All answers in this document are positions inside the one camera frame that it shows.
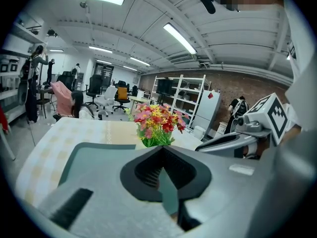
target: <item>gray floor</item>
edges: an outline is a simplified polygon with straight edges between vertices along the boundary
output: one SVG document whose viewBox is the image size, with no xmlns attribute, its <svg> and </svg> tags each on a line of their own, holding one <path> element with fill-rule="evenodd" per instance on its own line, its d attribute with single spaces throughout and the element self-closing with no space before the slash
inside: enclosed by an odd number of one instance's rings
<svg viewBox="0 0 317 238">
<path fill-rule="evenodd" d="M 91 101 L 91 97 L 84 95 L 84 101 Z M 56 107 L 55 96 L 53 96 L 53 104 Z M 130 108 L 131 103 L 125 104 L 126 107 Z M 96 106 L 90 106 L 93 111 L 96 111 Z M 26 116 L 22 115 L 15 121 L 13 121 L 10 126 L 12 133 L 7 135 L 8 143 L 16 156 L 16 159 L 12 161 L 8 154 L 5 152 L 2 141 L 0 140 L 0 161 L 2 163 L 2 169 L 7 176 L 7 179 L 11 185 L 15 184 L 17 176 L 29 156 L 29 154 L 34 149 L 34 144 L 37 144 L 45 133 L 56 123 L 53 115 L 55 114 L 54 109 L 51 104 L 46 104 L 46 116 L 39 108 L 39 120 L 37 123 L 27 124 Z M 103 120 L 122 120 L 128 121 L 128 115 L 123 112 L 123 110 L 117 110 L 113 112 L 113 115 L 109 112 L 109 116 L 103 116 Z"/>
</svg>

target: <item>table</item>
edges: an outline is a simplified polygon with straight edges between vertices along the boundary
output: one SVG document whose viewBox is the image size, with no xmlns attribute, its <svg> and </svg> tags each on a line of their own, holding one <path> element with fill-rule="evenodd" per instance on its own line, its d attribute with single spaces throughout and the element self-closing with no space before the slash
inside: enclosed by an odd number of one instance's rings
<svg viewBox="0 0 317 238">
<path fill-rule="evenodd" d="M 15 195 L 38 207 L 57 188 L 62 172 L 76 145 L 82 142 L 134 144 L 145 148 L 131 121 L 61 118 L 39 141 L 25 161 L 15 184 Z M 174 146 L 195 150 L 202 142 L 178 130 L 172 133 Z"/>
<path fill-rule="evenodd" d="M 129 98 L 130 100 L 132 100 L 131 114 L 132 114 L 132 111 L 133 111 L 134 102 L 140 102 L 140 103 L 149 102 L 149 99 L 137 98 L 136 96 L 128 96 L 128 98 Z"/>
<path fill-rule="evenodd" d="M 36 100 L 36 104 L 37 105 L 41 105 L 41 109 L 44 110 L 44 116 L 46 119 L 46 112 L 45 112 L 45 104 L 49 103 L 51 101 L 51 99 L 45 99 L 44 98 L 44 94 L 46 93 L 52 93 L 52 88 L 46 88 L 46 89 L 37 89 L 37 93 L 40 94 L 40 98 L 38 100 Z"/>
</svg>

